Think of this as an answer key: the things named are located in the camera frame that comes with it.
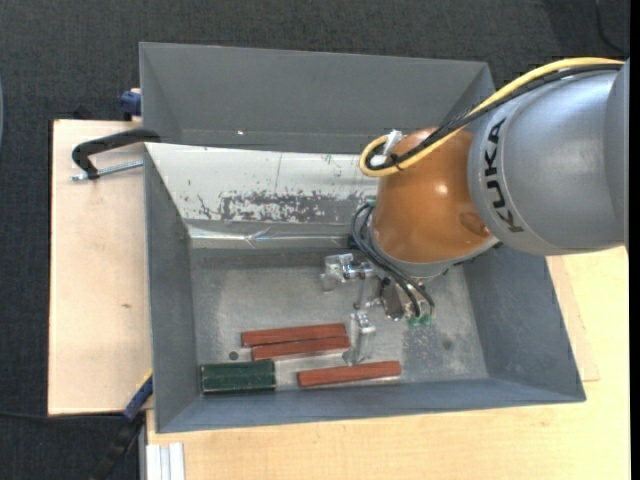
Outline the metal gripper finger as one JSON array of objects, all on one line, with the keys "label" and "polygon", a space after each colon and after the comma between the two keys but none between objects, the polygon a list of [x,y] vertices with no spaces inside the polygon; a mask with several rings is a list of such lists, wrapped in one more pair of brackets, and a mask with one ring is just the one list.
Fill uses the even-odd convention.
[{"label": "metal gripper finger", "polygon": [[324,259],[324,272],[320,274],[320,282],[323,291],[333,291],[339,285],[352,279],[351,253],[326,256]]},{"label": "metal gripper finger", "polygon": [[376,327],[369,319],[368,313],[356,310],[350,314],[348,322],[349,348],[343,353],[345,362],[354,366],[373,356]]}]

